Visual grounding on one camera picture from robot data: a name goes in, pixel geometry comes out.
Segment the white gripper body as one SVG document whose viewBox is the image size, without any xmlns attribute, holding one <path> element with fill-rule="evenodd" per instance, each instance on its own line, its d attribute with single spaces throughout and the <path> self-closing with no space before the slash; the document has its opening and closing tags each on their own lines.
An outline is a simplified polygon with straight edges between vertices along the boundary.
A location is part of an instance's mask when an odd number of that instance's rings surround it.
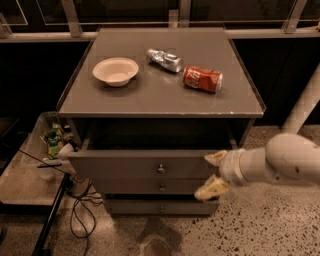
<svg viewBox="0 0 320 256">
<path fill-rule="evenodd" d="M 245 186 L 248 184 L 240 168 L 240 157 L 244 152 L 244 149 L 228 151 L 219 166 L 220 176 L 230 185 Z"/>
</svg>

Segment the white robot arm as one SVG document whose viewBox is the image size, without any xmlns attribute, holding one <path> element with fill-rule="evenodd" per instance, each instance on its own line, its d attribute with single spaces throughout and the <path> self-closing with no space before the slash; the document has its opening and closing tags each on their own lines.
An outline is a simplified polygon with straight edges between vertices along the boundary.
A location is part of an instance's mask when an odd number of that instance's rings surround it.
<svg viewBox="0 0 320 256">
<path fill-rule="evenodd" d="M 231 186 L 251 183 L 306 185 L 320 183 L 320 146 L 298 131 L 320 101 L 320 65 L 301 93 L 281 133 L 265 146 L 252 150 L 222 150 L 204 159 L 218 168 L 194 196 L 207 201 L 228 191 Z"/>
</svg>

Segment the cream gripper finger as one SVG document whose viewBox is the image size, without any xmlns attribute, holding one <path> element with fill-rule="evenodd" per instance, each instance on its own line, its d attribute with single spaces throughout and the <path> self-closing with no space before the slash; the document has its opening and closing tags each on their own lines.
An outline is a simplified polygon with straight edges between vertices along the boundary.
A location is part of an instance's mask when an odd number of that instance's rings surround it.
<svg viewBox="0 0 320 256">
<path fill-rule="evenodd" d="M 214 197 L 221 196 L 229 190 L 229 183 L 216 175 L 210 176 L 207 181 L 199 187 L 194 196 L 199 201 L 207 201 Z"/>
<path fill-rule="evenodd" d="M 226 150 L 218 151 L 214 154 L 208 154 L 204 156 L 204 159 L 211 165 L 215 167 L 219 167 L 221 165 L 222 160 L 227 155 Z"/>
</svg>

